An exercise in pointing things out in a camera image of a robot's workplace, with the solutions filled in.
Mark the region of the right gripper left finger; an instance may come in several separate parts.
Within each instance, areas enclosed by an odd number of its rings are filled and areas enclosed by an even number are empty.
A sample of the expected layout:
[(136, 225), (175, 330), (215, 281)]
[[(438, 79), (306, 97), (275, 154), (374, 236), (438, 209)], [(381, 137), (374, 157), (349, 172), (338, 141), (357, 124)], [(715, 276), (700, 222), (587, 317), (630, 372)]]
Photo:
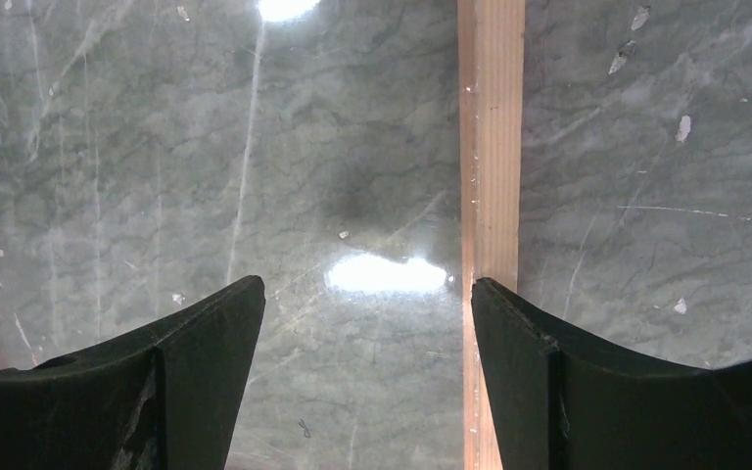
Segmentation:
[(0, 469), (223, 469), (264, 284), (245, 276), (164, 318), (0, 370)]

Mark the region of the pink wooden picture frame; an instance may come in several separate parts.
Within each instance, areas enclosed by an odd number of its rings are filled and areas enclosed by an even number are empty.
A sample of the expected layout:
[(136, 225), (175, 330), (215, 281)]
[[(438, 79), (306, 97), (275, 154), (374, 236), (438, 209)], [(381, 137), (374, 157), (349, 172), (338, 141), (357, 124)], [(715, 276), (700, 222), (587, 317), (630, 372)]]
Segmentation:
[(229, 469), (478, 468), (495, 1), (0, 1), (0, 368), (246, 274)]

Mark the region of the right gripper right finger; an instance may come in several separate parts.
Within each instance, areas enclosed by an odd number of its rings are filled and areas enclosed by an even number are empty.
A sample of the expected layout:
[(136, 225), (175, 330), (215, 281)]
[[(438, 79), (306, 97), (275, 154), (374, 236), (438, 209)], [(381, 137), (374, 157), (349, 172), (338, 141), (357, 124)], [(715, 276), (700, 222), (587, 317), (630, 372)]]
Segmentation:
[(752, 360), (635, 352), (491, 278), (471, 303), (504, 468), (752, 469)]

